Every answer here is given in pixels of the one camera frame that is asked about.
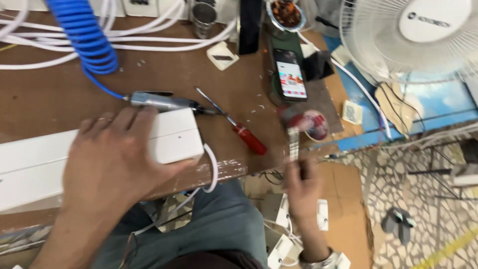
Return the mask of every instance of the wooden workbench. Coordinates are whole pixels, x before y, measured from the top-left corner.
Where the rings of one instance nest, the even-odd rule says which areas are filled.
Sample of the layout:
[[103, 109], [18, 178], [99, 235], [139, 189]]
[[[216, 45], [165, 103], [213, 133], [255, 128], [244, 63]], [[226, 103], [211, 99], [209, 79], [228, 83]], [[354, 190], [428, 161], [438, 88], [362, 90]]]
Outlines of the wooden workbench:
[[[119, 18], [114, 30], [140, 26], [150, 20]], [[33, 12], [29, 21], [56, 25], [49, 15], [42, 12]], [[161, 36], [194, 37], [192, 26], [180, 23], [162, 31]], [[320, 35], [310, 34], [308, 37], [324, 48]], [[177, 46], [168, 43], [136, 44]], [[96, 78], [121, 94], [138, 90], [173, 91], [176, 97], [197, 100], [209, 107], [208, 101], [194, 88], [200, 87], [237, 122], [244, 123], [268, 148], [265, 156], [255, 155], [232, 132], [226, 119], [220, 116], [198, 116], [196, 119], [203, 141], [209, 144], [218, 159], [220, 179], [280, 166], [288, 147], [276, 115], [277, 107], [267, 98], [270, 83], [262, 64], [265, 54], [260, 50], [253, 55], [242, 56], [227, 70], [219, 71], [207, 58], [206, 49], [174, 53], [117, 50], [120, 71]], [[62, 55], [29, 46], [17, 46], [1, 52], [0, 63], [37, 63]], [[332, 75], [325, 82], [340, 113], [341, 105], [347, 99], [342, 83], [338, 75]], [[73, 130], [83, 119], [99, 117], [107, 111], [119, 112], [129, 105], [105, 94], [86, 78], [78, 59], [43, 69], [0, 70], [0, 90], [0, 143]], [[361, 132], [361, 128], [352, 124], [344, 121], [342, 124], [344, 131], [328, 140]], [[208, 184], [210, 180], [209, 159], [204, 156], [197, 167], [182, 172], [158, 190], [157, 196], [192, 189]]]

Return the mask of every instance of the left hand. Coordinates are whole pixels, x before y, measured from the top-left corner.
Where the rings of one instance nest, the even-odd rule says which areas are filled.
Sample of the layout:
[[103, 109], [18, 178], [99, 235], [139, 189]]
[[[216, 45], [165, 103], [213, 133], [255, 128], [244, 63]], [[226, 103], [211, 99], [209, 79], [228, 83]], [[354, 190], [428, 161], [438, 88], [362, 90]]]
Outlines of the left hand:
[[157, 163], [148, 143], [157, 111], [123, 109], [81, 123], [63, 175], [63, 209], [121, 216], [194, 160]]

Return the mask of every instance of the smartphone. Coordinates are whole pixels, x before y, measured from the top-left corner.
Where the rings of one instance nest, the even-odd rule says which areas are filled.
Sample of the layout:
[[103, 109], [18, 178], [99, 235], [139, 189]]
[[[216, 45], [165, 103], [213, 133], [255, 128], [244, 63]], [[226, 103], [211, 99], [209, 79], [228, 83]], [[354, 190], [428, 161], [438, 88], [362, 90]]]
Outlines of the smartphone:
[[281, 97], [288, 101], [306, 101], [307, 91], [304, 76], [297, 62], [297, 54], [291, 50], [277, 48], [272, 54], [281, 81]]

